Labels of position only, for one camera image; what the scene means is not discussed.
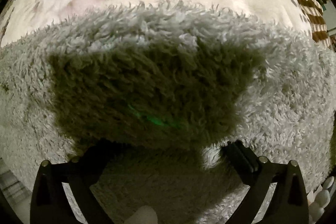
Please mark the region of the grey fluffy pants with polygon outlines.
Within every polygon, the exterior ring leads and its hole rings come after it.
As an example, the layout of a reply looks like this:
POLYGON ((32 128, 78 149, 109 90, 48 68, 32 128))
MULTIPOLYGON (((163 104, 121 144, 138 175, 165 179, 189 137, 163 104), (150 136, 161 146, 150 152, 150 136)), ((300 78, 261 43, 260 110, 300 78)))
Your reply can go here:
POLYGON ((112 6, 1 48, 1 157, 28 189, 43 160, 99 159, 114 223, 227 223, 248 191, 222 155, 241 141, 298 162, 306 191, 335 166, 335 53, 229 9, 112 6))

